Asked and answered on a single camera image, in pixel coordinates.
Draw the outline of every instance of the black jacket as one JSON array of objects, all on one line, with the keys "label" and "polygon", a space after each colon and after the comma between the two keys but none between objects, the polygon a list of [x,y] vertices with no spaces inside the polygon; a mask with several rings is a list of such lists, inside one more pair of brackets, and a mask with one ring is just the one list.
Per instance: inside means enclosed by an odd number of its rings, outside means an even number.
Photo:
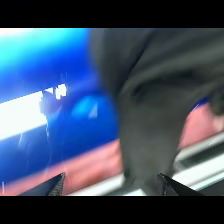
[{"label": "black jacket", "polygon": [[224,29],[93,29],[91,54],[120,115],[127,182],[159,195],[172,175],[186,116],[209,96],[223,110]]}]

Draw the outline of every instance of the pink surface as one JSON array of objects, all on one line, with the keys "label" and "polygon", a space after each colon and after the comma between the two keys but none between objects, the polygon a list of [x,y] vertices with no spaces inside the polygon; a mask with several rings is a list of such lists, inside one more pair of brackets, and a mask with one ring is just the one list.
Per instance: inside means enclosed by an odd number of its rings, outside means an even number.
[{"label": "pink surface", "polygon": [[[208,104],[196,108],[186,119],[180,149],[224,130],[223,117],[211,114]],[[0,189],[0,195],[18,195],[65,172],[64,195],[75,192],[122,172],[119,140],[43,172],[26,177]]]}]

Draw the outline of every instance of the person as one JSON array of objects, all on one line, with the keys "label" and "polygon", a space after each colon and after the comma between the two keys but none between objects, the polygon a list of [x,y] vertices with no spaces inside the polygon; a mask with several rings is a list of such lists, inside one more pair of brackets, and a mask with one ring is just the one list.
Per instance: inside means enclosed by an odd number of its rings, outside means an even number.
[{"label": "person", "polygon": [[192,106],[224,112],[224,29],[96,28],[90,49],[120,116],[124,186],[164,195]]}]

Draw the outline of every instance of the black sleeve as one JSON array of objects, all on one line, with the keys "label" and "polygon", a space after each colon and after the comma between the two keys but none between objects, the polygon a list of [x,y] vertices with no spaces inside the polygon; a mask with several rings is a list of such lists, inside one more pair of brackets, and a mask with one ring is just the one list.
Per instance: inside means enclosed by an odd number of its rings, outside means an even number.
[{"label": "black sleeve", "polygon": [[192,106],[224,85],[223,29],[93,29],[93,60],[120,115],[123,170],[158,195]]}]

